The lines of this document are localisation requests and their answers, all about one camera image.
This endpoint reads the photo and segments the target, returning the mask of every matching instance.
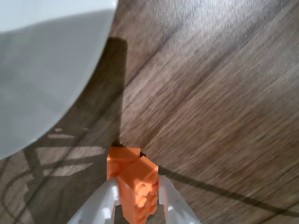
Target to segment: white object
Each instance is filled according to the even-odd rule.
[[[159,203],[164,205],[166,224],[200,224],[166,176],[159,176]]]
[[[68,224],[113,224],[115,206],[120,204],[117,178],[103,183]]]
[[[74,214],[68,224],[113,224],[120,204],[117,178],[102,184]],[[166,176],[159,176],[159,203],[164,205],[166,224],[200,224],[193,211]]]
[[[117,0],[0,0],[0,159],[58,122],[105,46]]]

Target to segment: white plastic claw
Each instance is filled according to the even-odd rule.
[[[166,224],[200,224],[166,176],[159,176],[159,203],[164,205]]]
[[[119,204],[117,178],[111,178],[93,193],[68,224],[113,224],[115,206]]]

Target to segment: orange block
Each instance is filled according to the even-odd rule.
[[[129,164],[140,158],[140,148],[111,147],[107,157],[107,180],[117,177]]]
[[[158,166],[146,157],[118,175],[123,216],[130,224],[144,224],[157,210]]]

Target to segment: wood grain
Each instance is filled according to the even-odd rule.
[[[67,223],[111,144],[142,147],[204,224],[297,223],[298,23],[297,1],[120,1],[75,105],[0,161],[0,223]]]

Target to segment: brown laminate floor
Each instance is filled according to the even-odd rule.
[[[111,144],[141,147],[204,224],[298,223],[298,24],[296,0],[121,0],[75,105],[0,161],[0,223],[67,223]]]

